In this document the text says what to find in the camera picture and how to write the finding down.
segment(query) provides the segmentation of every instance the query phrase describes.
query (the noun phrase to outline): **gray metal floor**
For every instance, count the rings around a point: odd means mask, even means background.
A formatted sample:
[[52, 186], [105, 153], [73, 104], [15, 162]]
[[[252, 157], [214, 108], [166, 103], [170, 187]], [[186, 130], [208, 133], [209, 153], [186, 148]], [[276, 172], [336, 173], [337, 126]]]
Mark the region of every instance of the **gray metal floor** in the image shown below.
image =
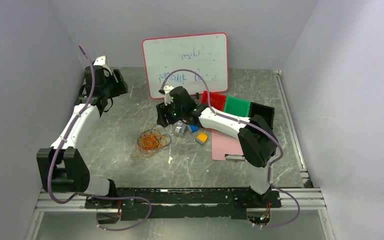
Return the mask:
[[[137, 137], [156, 124], [156, 105], [162, 101], [150, 98], [144, 68], [125, 67], [120, 71], [129, 85], [129, 93], [114, 99], [113, 107], [94, 126], [81, 152], [92, 174], [113, 179], [117, 187], [249, 186], [249, 163], [212, 160], [209, 129], [199, 131], [209, 136], [204, 146], [194, 142], [199, 132], [182, 137], [173, 135], [170, 148], [147, 159], [132, 159]], [[231, 69], [229, 78], [226, 95], [275, 108], [273, 131], [283, 146], [284, 157], [273, 165], [273, 183], [283, 188], [302, 187], [295, 142], [272, 71]], [[170, 164], [169, 155], [173, 158]]]
[[[284, 223], [294, 215], [295, 211], [276, 211], [270, 224]], [[119, 221], [117, 224], [105, 226], [116, 229], [135, 223], [136, 221]], [[97, 228], [93, 212], [46, 212], [37, 235], [37, 240], [113, 240], [120, 238], [129, 240], [324, 240], [325, 236], [317, 210], [303, 210], [294, 223], [273, 229], [252, 227], [246, 220], [205, 217], [148, 219], [142, 225], [123, 232], [103, 231]]]

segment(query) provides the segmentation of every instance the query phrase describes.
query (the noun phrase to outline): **cable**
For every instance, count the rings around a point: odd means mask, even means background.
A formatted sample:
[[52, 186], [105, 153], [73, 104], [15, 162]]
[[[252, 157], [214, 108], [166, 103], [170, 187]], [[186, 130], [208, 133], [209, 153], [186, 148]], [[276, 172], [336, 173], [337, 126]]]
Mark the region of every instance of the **cable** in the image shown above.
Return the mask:
[[[207, 83], [205, 82], [204, 78], [203, 78], [201, 75], [199, 75], [199, 73], [197, 73], [197, 72], [195, 72], [195, 71], [193, 71], [193, 70], [189, 70], [189, 69], [184, 69], [184, 68], [182, 68], [182, 69], [177, 69], [177, 70], [174, 70], [174, 71], [170, 72], [170, 73], [165, 77], [164, 81], [162, 82], [161, 90], [163, 89], [163, 87], [164, 87], [164, 85], [166, 84], [166, 82], [167, 82], [167, 80], [169, 79], [169, 77], [170, 77], [171, 75], [173, 75], [174, 73], [177, 73], [177, 72], [180, 72], [180, 71], [185, 71], [185, 72], [193, 73], [193, 74], [195, 74], [196, 76], [198, 76], [198, 78], [204, 83], [204, 85], [205, 85], [205, 89], [206, 89], [207, 98], [208, 98], [208, 107], [209, 107], [209, 109], [211, 110], [212, 113], [214, 113], [215, 115], [218, 115], [218, 116], [220, 116], [220, 117], [223, 117], [223, 118], [225, 118], [225, 119], [229, 119], [229, 120], [238, 122], [238, 119], [237, 119], [237, 118], [234, 118], [234, 117], [225, 115], [225, 114], [223, 114], [223, 113], [221, 113], [221, 112], [219, 112], [219, 111], [215, 111], [215, 110], [214, 110], [214, 108], [211, 106], [211, 103], [210, 103], [210, 89], [208, 88]], [[284, 191], [284, 190], [282, 190], [282, 189], [280, 189], [280, 188], [274, 186], [273, 183], [270, 183], [270, 181], [271, 181], [271, 176], [272, 176], [272, 165], [273, 165], [274, 163], [276, 163], [277, 161], [279, 161], [279, 160], [284, 156], [284, 150], [283, 150], [282, 146], [281, 146], [280, 143], [276, 140], [276, 138], [274, 138], [272, 135], [270, 135], [267, 131], [265, 131], [265, 130], [262, 129], [261, 127], [255, 125], [255, 124], [252, 124], [252, 123], [250, 123], [250, 122], [243, 121], [243, 120], [239, 120], [239, 123], [241, 123], [241, 124], [245, 124], [245, 125], [248, 125], [248, 126], [254, 128], [254, 129], [257, 129], [258, 131], [260, 131], [260, 132], [262, 132], [264, 135], [266, 135], [270, 140], [272, 140], [274, 144], [276, 144], [277, 148], [278, 148], [279, 151], [280, 151], [280, 155], [279, 155], [276, 159], [274, 159], [273, 161], [271, 161], [271, 162], [267, 165], [267, 167], [268, 167], [268, 169], [267, 169], [267, 181], [268, 181], [268, 183], [270, 184], [270, 186], [271, 186], [272, 188], [274, 188], [274, 189], [276, 189], [276, 190], [278, 190], [278, 191], [280, 191], [280, 192], [282, 192], [282, 193], [288, 195], [289, 197], [291, 197], [291, 198], [295, 201], [296, 206], [297, 206], [297, 208], [298, 208], [297, 211], [296, 211], [296, 215], [295, 215], [293, 218], [291, 218], [290, 220], [288, 220], [288, 221], [286, 221], [286, 222], [284, 222], [284, 223], [276, 224], [276, 225], [263, 226], [263, 228], [274, 229], [274, 228], [279, 228], [279, 227], [282, 227], [282, 226], [285, 226], [285, 225], [287, 225], [287, 224], [292, 223], [293, 221], [295, 221], [295, 220], [298, 218], [298, 216], [300, 215], [300, 212], [301, 212], [301, 208], [300, 208], [300, 204], [298, 203], [298, 200], [297, 200], [294, 196], [292, 196], [289, 192]]]
[[107, 218], [109, 218], [109, 219], [113, 219], [113, 220], [117, 220], [117, 221], [120, 219], [120, 217], [118, 217], [118, 216], [110, 216], [110, 215], [108, 215], [108, 214], [101, 213], [101, 212], [97, 212], [96, 215], [98, 215], [98, 216], [104, 216], [104, 217], [107, 217]]
[[106, 69], [105, 67], [102, 67], [102, 70], [104, 70], [105, 72], [107, 72], [110, 76], [113, 75], [108, 69]]
[[104, 110], [103, 111], [104, 113], [108, 113], [108, 111], [113, 107], [113, 104], [114, 104], [113, 98], [111, 97], [109, 100], [111, 100], [111, 106], [109, 106], [109, 108], [107, 110]]
[[122, 216], [122, 201], [118, 200], [117, 217], [121, 218], [121, 216]]
[[82, 113], [88, 108], [89, 103], [91, 102], [91, 98], [92, 98], [92, 96], [94, 94], [94, 89], [95, 89], [95, 71], [93, 71], [94, 66], [92, 64], [92, 59], [89, 56], [89, 53], [86, 51], [86, 49], [81, 44], [79, 44], [78, 47], [80, 48], [81, 52], [83, 53], [83, 55], [87, 58], [87, 60], [89, 62], [89, 67], [90, 67], [91, 75], [92, 75], [92, 85], [91, 85], [90, 93], [89, 93], [89, 96], [87, 97], [86, 103], [81, 108], [81, 110], [78, 112], [78, 114], [76, 114], [74, 116], [74, 118], [72, 119], [72, 121], [68, 125], [67, 131], [64, 133], [61, 141], [59, 142], [58, 146], [56, 147], [55, 153], [53, 154], [52, 161], [51, 161], [50, 166], [49, 166], [48, 176], [47, 176], [47, 183], [46, 183], [47, 191], [49, 193], [50, 198], [54, 202], [56, 202], [57, 204], [66, 204], [69, 201], [71, 201], [77, 195], [83, 196], [83, 197], [102, 199], [102, 200], [131, 200], [131, 199], [136, 199], [136, 200], [142, 200], [142, 201], [146, 202], [149, 205], [148, 214], [146, 215], [146, 217], [144, 219], [142, 219], [140, 222], [138, 222], [136, 224], [133, 224], [133, 225], [131, 225], [129, 227], [125, 227], [125, 228], [120, 228], [120, 229], [106, 228], [106, 227], [101, 226], [99, 223], [97, 225], [97, 227], [99, 227], [100, 229], [108, 230], [108, 231], [124, 231], [124, 230], [128, 230], [128, 229], [134, 228], [136, 226], [139, 226], [140, 224], [145, 222], [148, 219], [148, 217], [151, 215], [152, 205], [151, 205], [151, 202], [148, 199], [140, 197], [140, 196], [108, 197], [108, 196], [95, 196], [95, 195], [91, 195], [91, 194], [85, 194], [85, 193], [78, 193], [78, 192], [76, 192], [76, 193], [73, 193], [73, 195], [71, 195], [66, 200], [59, 200], [57, 197], [55, 197], [54, 193], [52, 192], [52, 184], [51, 184], [52, 183], [52, 175], [54, 173], [54, 167], [55, 167], [55, 163], [57, 161], [58, 153], [60, 152], [61, 148], [63, 147], [64, 143], [66, 142], [66, 139], [69, 137], [70, 132], [72, 131], [76, 121], [79, 119], [79, 116], [81, 116]]
[[267, 208], [265, 211], [265, 215], [270, 218], [270, 214], [272, 213], [272, 203], [270, 201], [267, 201]]
[[183, 119], [180, 119], [180, 121], [181, 121], [182, 123], [184, 123], [185, 125], [190, 125], [189, 123], [185, 122]]

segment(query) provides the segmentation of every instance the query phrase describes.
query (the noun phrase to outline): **yellow block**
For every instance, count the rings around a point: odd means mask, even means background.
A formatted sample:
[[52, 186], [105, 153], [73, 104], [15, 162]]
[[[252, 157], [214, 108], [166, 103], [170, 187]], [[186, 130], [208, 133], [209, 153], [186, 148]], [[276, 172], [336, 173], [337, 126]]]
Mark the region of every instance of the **yellow block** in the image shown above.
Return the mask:
[[204, 145], [204, 143], [208, 140], [208, 136], [205, 133], [200, 133], [196, 138], [195, 142]]

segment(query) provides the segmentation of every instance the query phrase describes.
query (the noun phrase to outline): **gray wall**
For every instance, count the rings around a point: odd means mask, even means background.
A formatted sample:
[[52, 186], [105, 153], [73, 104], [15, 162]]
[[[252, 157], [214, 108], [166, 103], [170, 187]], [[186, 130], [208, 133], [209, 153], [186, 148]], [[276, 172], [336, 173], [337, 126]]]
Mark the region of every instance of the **gray wall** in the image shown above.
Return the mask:
[[384, 240], [384, 1], [320, 0], [282, 75], [338, 240]]
[[232, 68], [281, 69], [318, 0], [50, 0], [74, 42], [144, 67], [146, 38], [225, 32]]
[[24, 239], [41, 188], [36, 152], [69, 119], [82, 68], [46, 0], [0, 0], [0, 240]]

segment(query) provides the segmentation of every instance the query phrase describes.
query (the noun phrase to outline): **robotic arm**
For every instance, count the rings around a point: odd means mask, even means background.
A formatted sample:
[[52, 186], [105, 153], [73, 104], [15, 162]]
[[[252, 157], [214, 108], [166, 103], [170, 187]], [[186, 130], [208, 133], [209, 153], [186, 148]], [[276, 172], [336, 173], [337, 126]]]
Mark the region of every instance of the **robotic arm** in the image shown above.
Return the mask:
[[99, 178], [90, 174], [88, 167], [80, 155], [81, 149], [92, 127], [103, 113], [108, 110], [108, 100], [111, 105], [114, 97], [128, 92], [128, 85], [120, 71], [108, 67], [106, 56], [96, 58], [93, 69], [86, 67], [84, 70], [85, 84], [81, 86], [74, 111], [69, 123], [60, 137], [49, 148], [41, 148], [36, 155], [42, 186], [48, 191], [47, 179], [52, 157], [57, 146], [63, 139], [64, 133], [69, 128], [73, 118], [79, 115], [80, 109], [85, 106], [86, 100], [92, 90], [92, 71], [95, 74], [95, 86], [91, 102], [72, 127], [69, 136], [64, 140], [56, 160], [52, 174], [51, 186], [54, 192], [75, 192], [97, 196], [116, 196], [116, 186], [110, 179]]
[[205, 103], [196, 104], [182, 86], [173, 88], [166, 85], [161, 93], [164, 94], [164, 102], [156, 106], [157, 124], [167, 127], [182, 120], [187, 124], [214, 129], [238, 139], [245, 159], [252, 166], [251, 189], [259, 195], [270, 191], [267, 164], [275, 155], [277, 146], [266, 135], [245, 124], [257, 125], [276, 139], [262, 116], [249, 118], [228, 113], [222, 113], [221, 116], [216, 109], [211, 110]]

